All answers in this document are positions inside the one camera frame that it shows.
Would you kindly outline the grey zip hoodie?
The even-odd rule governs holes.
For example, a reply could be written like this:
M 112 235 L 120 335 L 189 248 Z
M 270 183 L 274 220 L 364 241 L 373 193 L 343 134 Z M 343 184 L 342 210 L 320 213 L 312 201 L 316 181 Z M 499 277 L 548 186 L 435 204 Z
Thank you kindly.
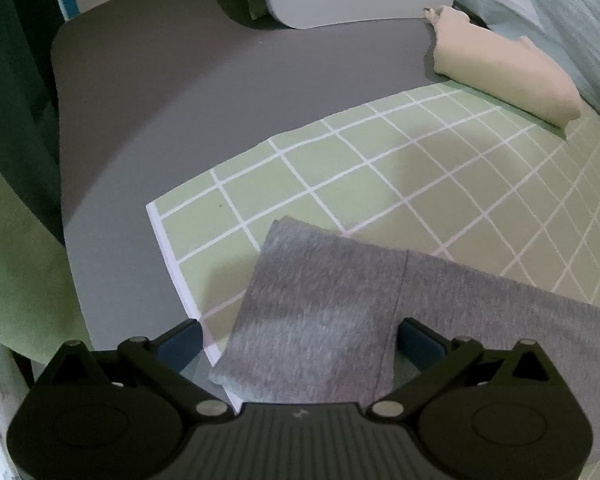
M 600 460 L 600 308 L 291 218 L 268 231 L 210 377 L 245 401 L 368 405 L 392 389 L 404 318 L 490 349 L 536 340 L 588 415 Z

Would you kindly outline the green curtain fabric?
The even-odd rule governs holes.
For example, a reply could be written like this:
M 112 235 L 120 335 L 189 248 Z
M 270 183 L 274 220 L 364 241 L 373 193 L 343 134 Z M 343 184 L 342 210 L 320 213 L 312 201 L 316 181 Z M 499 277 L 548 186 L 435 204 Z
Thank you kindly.
M 73 339 L 91 342 L 66 250 L 0 173 L 0 344 L 47 363 Z

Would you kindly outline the green checked bed sheet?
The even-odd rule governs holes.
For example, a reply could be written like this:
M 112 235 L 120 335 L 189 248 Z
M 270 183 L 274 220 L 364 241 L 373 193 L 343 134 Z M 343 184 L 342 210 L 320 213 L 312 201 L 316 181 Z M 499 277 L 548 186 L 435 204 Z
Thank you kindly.
M 565 130 L 444 82 L 272 136 L 149 203 L 216 362 L 273 221 L 412 248 L 600 307 L 600 116 Z

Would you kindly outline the beige pink folded cloth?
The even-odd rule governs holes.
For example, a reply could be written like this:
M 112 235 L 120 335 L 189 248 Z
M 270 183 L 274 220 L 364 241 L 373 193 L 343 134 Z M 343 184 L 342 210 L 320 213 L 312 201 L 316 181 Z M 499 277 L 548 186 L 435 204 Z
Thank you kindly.
M 434 28 L 434 71 L 558 127 L 581 117 L 571 77 L 528 37 L 509 40 L 450 6 L 426 8 Z

